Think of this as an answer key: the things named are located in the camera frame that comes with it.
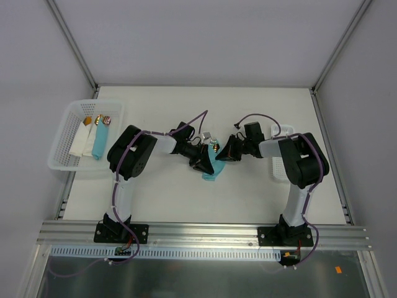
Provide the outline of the blue paper napkin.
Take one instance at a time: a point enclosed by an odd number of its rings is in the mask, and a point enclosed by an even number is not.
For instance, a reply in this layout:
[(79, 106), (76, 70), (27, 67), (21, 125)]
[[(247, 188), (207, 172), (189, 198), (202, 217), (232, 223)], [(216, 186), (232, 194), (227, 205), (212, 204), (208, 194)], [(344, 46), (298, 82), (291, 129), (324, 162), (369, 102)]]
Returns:
[(226, 162), (221, 160), (216, 160), (216, 153), (212, 146), (209, 146), (208, 148), (208, 156), (210, 158), (214, 173), (213, 174), (203, 173), (202, 179), (205, 181), (215, 181), (218, 175), (223, 171)]

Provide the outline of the silver fork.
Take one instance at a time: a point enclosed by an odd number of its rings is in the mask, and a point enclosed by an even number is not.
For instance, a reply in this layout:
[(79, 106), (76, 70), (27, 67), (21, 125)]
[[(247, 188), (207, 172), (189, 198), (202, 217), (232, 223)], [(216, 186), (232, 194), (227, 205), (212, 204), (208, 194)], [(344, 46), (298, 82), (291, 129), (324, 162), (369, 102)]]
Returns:
[(210, 140), (210, 146), (213, 148), (213, 151), (215, 153), (217, 153), (219, 148), (220, 148), (220, 145), (219, 145), (218, 140), (216, 138), (212, 138)]

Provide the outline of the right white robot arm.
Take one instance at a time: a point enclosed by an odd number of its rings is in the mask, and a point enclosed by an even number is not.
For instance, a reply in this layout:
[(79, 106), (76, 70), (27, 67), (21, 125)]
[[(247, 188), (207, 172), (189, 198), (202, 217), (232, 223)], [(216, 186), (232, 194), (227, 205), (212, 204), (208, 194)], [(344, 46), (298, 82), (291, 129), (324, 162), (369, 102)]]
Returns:
[(221, 161), (240, 161), (243, 155), (281, 158), (290, 183), (287, 205), (274, 227), (259, 227), (260, 246), (312, 247), (312, 226), (306, 219), (314, 189), (329, 174), (329, 163), (312, 133), (265, 139), (258, 122), (244, 125), (245, 136), (230, 135), (216, 156)]

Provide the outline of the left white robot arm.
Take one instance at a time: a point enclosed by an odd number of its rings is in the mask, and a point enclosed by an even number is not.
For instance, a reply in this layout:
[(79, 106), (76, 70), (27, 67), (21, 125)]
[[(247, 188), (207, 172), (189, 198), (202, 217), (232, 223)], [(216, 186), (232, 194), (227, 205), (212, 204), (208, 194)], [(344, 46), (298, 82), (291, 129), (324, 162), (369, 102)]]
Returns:
[(138, 235), (131, 226), (131, 205), (135, 179), (143, 172), (153, 153), (182, 155), (189, 166), (201, 173), (214, 174), (208, 154), (208, 145), (192, 144), (190, 138), (195, 129), (181, 122), (169, 133), (144, 132), (129, 125), (113, 144), (107, 155), (113, 174), (112, 198), (109, 210), (97, 224), (94, 235), (96, 243), (122, 243), (133, 239), (129, 230)]

